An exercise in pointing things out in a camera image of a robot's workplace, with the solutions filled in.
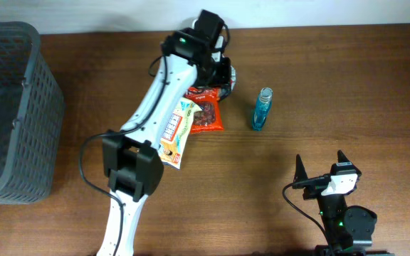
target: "cable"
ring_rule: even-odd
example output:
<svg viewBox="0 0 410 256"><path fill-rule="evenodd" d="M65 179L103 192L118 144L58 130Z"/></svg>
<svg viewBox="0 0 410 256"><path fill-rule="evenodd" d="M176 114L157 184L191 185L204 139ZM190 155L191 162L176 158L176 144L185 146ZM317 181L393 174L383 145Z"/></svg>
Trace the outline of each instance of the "cable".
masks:
<svg viewBox="0 0 410 256"><path fill-rule="evenodd" d="M117 239L117 243L115 244L115 251L113 252L113 256L116 256L117 251L118 251L118 247L120 246L121 235L122 235L123 217L124 217L124 214L125 214L125 210L124 210L125 204L122 203L122 201L118 197L112 195L111 193L108 193L107 191L103 190L102 188L99 188L98 186L96 186L95 184L89 182L89 180L86 179L85 173L83 172L83 155L85 154L86 146L91 141L93 141L95 139L103 138L103 137L113 137L113 136L121 136L121 135L129 134L131 132L135 132L138 129L142 128L143 125L146 122L148 122L148 119L152 116L152 114L153 114L154 110L156 109L159 101L161 100L161 97L162 97L162 94L164 93L165 87L167 86L168 68L167 68L167 58L166 58L166 56L162 55L162 56L158 57L158 59L156 59L152 63L152 65L154 65L154 63L156 63L157 60L159 60L160 58L163 58L163 61L164 61L164 80L162 81L162 87L161 87L161 90L160 90L160 92L157 96L157 99L154 101L154 104L153 104L151 110L148 112L147 116L139 124L136 124L131 129L121 130L119 132L112 132L112 133L106 132L106 133L102 133L102 134L96 134L96 135L93 135L91 137L88 137L83 142L83 144L80 146L80 153L79 153L79 157L78 157L78 170L80 171L80 175L82 177L82 180L85 183L87 183L91 188L93 188L96 191L101 192L102 194L104 194L104 195L110 197L111 199L115 200L118 203L119 207L120 207L120 213L121 213L121 215L120 215L120 231L118 233L118 239Z"/></svg>
<svg viewBox="0 0 410 256"><path fill-rule="evenodd" d="M205 90L213 89L212 87L209 87L208 85L213 80L213 77L214 77L215 74L216 74L216 66L214 67L213 73L209 76L208 80L205 82L205 85L192 86L193 88L196 88L197 91L191 91L190 89L188 89L188 92L197 95L197 94L203 93Z"/></svg>
<svg viewBox="0 0 410 256"><path fill-rule="evenodd" d="M214 53L221 52L224 53L224 50L226 49L227 45L231 41L231 33L228 31L228 26L226 24L223 25L224 28L226 29L226 34L227 34L227 40L224 40L222 46L220 48L214 49Z"/></svg>
<svg viewBox="0 0 410 256"><path fill-rule="evenodd" d="M151 73L151 69L153 68L154 64L156 64L156 62L158 62L158 61L161 59L161 57L162 57L162 55L159 56L159 57L157 57L157 58L155 58L155 59L153 60L153 62L152 62L151 64L149 64L149 67L148 67L148 75L149 75L149 76L151 76L151 77L155 77L155 76L156 76L155 74Z"/></svg>
<svg viewBox="0 0 410 256"><path fill-rule="evenodd" d="M304 211L300 210L297 206L295 206L292 202L290 202L290 200L288 199L288 197L285 195L285 191L286 191L288 188L290 188L291 186L293 186L293 185L295 185L295 183L290 183L290 184L288 184L287 186L285 186L285 187L283 188L283 197L284 197L284 200L285 200L286 202L288 202L288 204L289 204L290 206L292 206L292 208L296 209L297 212L301 213L303 216L305 216L306 218L310 219L314 224L316 224L316 225L319 227L320 231L322 231L322 234L324 234L325 240L327 241L328 247L329 247L329 249L330 249L330 253L332 254L332 256L335 256L335 252L333 252L332 245L330 244L330 241L328 240L328 237L327 237L327 235L325 234L324 228L318 223L317 220L315 220L313 217L309 216L309 215L306 214Z"/></svg>

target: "bottle cap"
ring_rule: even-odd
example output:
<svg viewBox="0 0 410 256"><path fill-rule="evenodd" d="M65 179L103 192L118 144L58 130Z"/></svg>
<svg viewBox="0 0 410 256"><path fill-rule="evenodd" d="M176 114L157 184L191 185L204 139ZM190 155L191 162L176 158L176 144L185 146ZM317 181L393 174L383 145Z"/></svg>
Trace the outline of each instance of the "bottle cap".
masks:
<svg viewBox="0 0 410 256"><path fill-rule="evenodd" d="M265 87L261 90L261 93L259 95L259 100L263 103L268 103L271 101L271 97L273 96L273 90Z"/></svg>

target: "yellow snack package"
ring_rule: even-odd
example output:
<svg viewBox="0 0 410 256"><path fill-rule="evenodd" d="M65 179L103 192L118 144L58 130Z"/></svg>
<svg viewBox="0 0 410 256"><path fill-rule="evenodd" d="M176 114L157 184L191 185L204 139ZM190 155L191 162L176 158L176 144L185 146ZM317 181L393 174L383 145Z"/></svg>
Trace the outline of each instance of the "yellow snack package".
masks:
<svg viewBox="0 0 410 256"><path fill-rule="evenodd" d="M162 163L179 169L197 111L201 111L201 108L191 100L183 97L179 100L161 138L158 154Z"/></svg>

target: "table surface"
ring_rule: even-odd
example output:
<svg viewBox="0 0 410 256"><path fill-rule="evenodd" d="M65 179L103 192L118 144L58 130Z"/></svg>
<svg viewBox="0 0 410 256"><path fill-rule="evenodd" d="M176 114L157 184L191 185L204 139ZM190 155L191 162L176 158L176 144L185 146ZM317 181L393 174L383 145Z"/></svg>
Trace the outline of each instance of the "table surface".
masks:
<svg viewBox="0 0 410 256"><path fill-rule="evenodd" d="M309 176L342 149L362 171L348 205L378 214L373 249L410 255L410 25L232 30L238 77L220 103L224 132L189 136L181 171L169 167L148 198L139 255L249 255L313 249L319 229L281 196L295 155ZM83 140L119 129L152 82L148 65L169 33L42 36L42 54L67 104L53 190L30 206L0 206L0 255L89 255L105 233L110 199L78 173ZM250 127L262 87L274 91L262 132ZM85 158L106 187L100 143ZM317 203L288 196L316 219Z"/></svg>

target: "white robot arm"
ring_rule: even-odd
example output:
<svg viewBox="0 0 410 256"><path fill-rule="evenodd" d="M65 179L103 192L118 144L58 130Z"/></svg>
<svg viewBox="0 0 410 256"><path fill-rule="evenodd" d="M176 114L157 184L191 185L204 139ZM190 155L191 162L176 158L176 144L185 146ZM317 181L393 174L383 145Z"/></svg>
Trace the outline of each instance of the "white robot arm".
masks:
<svg viewBox="0 0 410 256"><path fill-rule="evenodd" d="M156 189L164 169L157 153L159 142L180 97L191 86L230 84L230 60L222 56L228 43L220 36L223 27L227 29L216 14L202 11L194 28L168 36L162 44L159 70L141 105L120 132L102 136L110 195L120 202L111 201L98 256L134 254L143 204Z"/></svg>

